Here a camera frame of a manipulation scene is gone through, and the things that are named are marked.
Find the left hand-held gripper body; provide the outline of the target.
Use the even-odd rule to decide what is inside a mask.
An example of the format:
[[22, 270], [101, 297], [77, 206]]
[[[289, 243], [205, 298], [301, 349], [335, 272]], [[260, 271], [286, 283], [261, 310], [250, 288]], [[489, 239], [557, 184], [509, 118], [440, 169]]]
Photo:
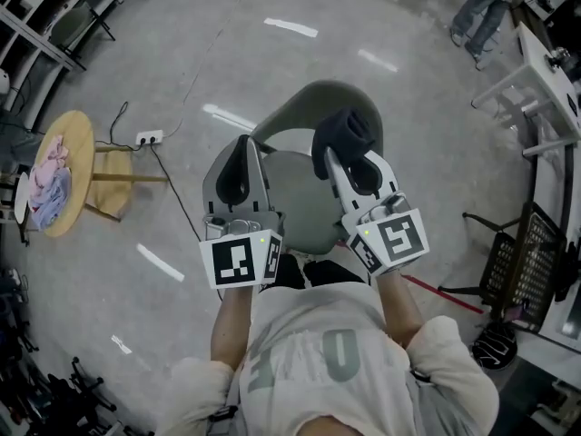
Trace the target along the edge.
[[282, 214], [268, 200], [204, 204], [202, 261], [214, 290], [275, 281], [283, 239]]

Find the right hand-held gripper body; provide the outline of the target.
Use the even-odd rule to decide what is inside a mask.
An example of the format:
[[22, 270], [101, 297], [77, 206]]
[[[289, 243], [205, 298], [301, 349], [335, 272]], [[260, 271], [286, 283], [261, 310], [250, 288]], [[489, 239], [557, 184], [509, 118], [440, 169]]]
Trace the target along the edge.
[[370, 275], [396, 271], [429, 252], [419, 209], [401, 191], [344, 214], [341, 225], [348, 248]]

